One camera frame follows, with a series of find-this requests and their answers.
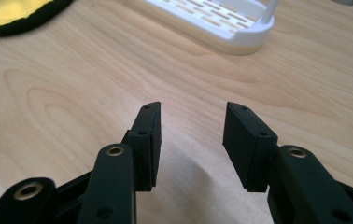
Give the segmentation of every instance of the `wooden table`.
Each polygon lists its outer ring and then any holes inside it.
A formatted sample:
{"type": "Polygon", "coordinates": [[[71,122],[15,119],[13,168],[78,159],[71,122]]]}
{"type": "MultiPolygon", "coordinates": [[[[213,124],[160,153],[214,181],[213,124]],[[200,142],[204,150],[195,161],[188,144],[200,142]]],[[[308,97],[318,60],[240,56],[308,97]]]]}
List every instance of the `wooden table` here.
{"type": "Polygon", "coordinates": [[[272,223],[221,144],[226,103],[246,105],[279,145],[314,152],[353,186],[353,7],[283,0],[263,48],[224,54],[122,0],[76,1],[33,32],[0,38],[0,196],[92,169],[139,108],[162,102],[158,186],[138,223],[272,223]]]}

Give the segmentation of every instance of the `tabletop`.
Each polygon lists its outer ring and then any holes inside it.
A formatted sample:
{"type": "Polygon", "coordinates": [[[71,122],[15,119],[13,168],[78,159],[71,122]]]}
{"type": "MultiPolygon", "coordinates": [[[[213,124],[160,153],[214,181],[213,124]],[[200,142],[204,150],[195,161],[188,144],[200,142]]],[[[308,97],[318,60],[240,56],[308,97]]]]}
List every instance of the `tabletop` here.
{"type": "Polygon", "coordinates": [[[122,0],[77,0],[0,38],[0,196],[45,176],[87,173],[142,105],[162,103],[157,187],[138,223],[273,223],[222,146],[226,103],[250,107],[278,144],[311,150],[353,187],[353,6],[283,0],[263,47],[211,49],[122,0]]]}

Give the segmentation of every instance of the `yellow plush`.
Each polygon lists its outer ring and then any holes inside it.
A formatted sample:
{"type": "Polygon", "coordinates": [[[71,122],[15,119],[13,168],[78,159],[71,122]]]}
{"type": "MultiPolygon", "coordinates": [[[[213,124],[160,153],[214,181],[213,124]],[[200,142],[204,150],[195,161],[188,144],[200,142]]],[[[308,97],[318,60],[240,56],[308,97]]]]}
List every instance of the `yellow plush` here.
{"type": "Polygon", "coordinates": [[[0,35],[19,34],[43,24],[72,0],[0,0],[0,35]]]}

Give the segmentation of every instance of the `white plastic basket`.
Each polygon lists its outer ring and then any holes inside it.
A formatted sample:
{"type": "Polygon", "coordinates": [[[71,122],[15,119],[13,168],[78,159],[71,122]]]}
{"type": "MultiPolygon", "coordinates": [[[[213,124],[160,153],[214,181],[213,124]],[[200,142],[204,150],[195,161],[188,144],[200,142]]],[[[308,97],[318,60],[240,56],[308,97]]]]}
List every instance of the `white plastic basket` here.
{"type": "Polygon", "coordinates": [[[130,0],[207,45],[226,53],[256,52],[274,24],[279,0],[266,7],[255,0],[130,0]]]}

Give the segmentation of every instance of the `light wood surface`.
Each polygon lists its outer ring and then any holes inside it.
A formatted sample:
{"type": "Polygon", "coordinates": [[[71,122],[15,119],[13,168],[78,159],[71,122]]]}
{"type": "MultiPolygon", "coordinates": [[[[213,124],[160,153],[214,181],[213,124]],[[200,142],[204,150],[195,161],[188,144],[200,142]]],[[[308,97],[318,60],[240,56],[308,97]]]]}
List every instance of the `light wood surface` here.
{"type": "Polygon", "coordinates": [[[77,0],[33,32],[0,38],[0,196],[93,167],[139,108],[162,102],[158,186],[138,193],[138,223],[272,223],[221,144],[226,103],[353,186],[353,7],[283,0],[263,48],[220,53],[122,0],[77,0]]]}

